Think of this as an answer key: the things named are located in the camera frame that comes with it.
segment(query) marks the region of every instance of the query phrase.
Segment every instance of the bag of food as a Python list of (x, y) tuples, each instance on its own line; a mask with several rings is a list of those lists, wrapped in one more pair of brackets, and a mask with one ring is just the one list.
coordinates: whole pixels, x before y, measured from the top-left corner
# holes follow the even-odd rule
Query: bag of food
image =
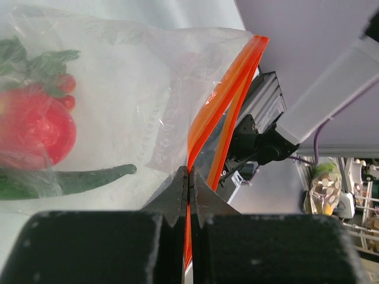
[(247, 31), (0, 7), (4, 212), (141, 208), (194, 161), (201, 123), (213, 130), (267, 44)]
[(359, 206), (363, 206), (365, 203), (365, 199), (359, 197), (367, 197), (367, 191), (365, 190), (363, 184), (354, 183), (353, 192), (355, 197), (355, 204)]
[(338, 206), (341, 195), (341, 173), (334, 163), (322, 163), (316, 167), (310, 184), (306, 211), (311, 214), (331, 215)]

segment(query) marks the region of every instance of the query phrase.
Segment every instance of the ziplock bag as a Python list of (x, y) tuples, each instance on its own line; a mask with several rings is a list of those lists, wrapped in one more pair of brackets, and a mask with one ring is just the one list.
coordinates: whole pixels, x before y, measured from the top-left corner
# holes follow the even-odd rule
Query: ziplock bag
[(304, 204), (310, 214), (331, 215), (338, 206), (342, 190), (341, 173), (333, 162), (316, 167)]
[(186, 163), (198, 112), (219, 93), (226, 110), (248, 58), (226, 72), (260, 38), (29, 5), (2, 7), (0, 23), (0, 211), (27, 215), (141, 208)]

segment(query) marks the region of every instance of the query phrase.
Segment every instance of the purple cable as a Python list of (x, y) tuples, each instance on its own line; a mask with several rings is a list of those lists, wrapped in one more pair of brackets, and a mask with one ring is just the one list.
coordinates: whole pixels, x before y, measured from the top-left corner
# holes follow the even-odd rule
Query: purple cable
[(372, 82), (370, 82), (366, 88), (362, 89), (360, 92), (358, 92), (358, 95), (349, 101), (346, 105), (344, 105), (339, 111), (337, 111), (335, 114), (333, 114), (330, 118), (328, 118), (323, 124), (321, 124), (318, 129), (316, 130), (314, 134), (313, 139), (313, 151), (314, 151), (314, 163), (317, 165), (319, 164), (320, 156), (319, 156), (319, 135), (321, 130), (325, 127), (325, 125), (334, 119), (337, 115), (339, 115), (342, 111), (347, 109), (349, 106), (351, 106), (354, 102), (359, 100), (363, 95), (365, 95), (373, 86), (375, 86), (379, 82), (379, 76), (377, 76)]
[(314, 165), (315, 165), (315, 163), (312, 163), (312, 162), (310, 162), (310, 161), (304, 160), (304, 159), (302, 159), (302, 158), (300, 158), (300, 157), (290, 156), (290, 157), (288, 157), (288, 158), (289, 158), (289, 159), (296, 160), (296, 161), (300, 161), (300, 162), (305, 163), (305, 164), (309, 164), (310, 166), (314, 166)]

